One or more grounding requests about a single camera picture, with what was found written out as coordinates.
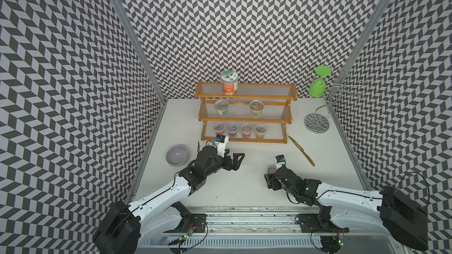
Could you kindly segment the seed cup red label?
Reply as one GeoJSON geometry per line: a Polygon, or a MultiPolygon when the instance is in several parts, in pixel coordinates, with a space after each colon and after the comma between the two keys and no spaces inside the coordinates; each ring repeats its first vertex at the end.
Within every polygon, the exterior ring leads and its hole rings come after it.
{"type": "Polygon", "coordinates": [[[216,122],[214,124],[214,131],[216,135],[223,135],[225,131],[225,124],[222,122],[216,122]]]}

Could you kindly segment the green label seed cup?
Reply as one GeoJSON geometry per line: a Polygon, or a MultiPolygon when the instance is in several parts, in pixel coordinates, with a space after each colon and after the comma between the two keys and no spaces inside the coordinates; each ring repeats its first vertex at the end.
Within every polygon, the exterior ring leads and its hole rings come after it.
{"type": "Polygon", "coordinates": [[[217,115],[222,116],[222,117],[225,117],[228,115],[229,107],[230,107],[230,103],[225,99],[218,100],[214,104],[214,108],[215,108],[217,115]]]}

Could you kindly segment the tall seed jar orange label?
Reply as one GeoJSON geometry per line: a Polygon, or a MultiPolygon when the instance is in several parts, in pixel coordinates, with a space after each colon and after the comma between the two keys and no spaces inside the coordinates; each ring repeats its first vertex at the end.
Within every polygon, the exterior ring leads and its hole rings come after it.
{"type": "Polygon", "coordinates": [[[238,89],[238,74],[235,71],[224,71],[220,75],[222,91],[225,95],[235,95],[238,89]]]}

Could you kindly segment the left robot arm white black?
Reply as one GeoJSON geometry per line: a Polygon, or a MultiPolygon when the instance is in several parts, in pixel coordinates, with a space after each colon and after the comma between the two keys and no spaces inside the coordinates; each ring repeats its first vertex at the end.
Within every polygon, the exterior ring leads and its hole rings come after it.
{"type": "Polygon", "coordinates": [[[207,177],[219,170],[240,168],[244,153],[229,152],[226,149],[219,155],[217,147],[205,146],[166,186],[134,202],[111,204],[93,236],[99,253],[132,254],[141,243],[176,229],[188,214],[181,200],[198,191],[207,177]]]}

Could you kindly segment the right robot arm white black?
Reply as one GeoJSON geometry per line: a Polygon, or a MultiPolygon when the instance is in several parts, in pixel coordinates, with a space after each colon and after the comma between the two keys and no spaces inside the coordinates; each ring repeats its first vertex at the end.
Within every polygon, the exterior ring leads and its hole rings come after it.
{"type": "Polygon", "coordinates": [[[315,179],[302,179],[286,166],[265,174],[268,189],[283,190],[294,203],[317,206],[323,232],[362,229],[390,235],[404,246],[428,249],[427,208],[394,187],[355,190],[315,179]]]}

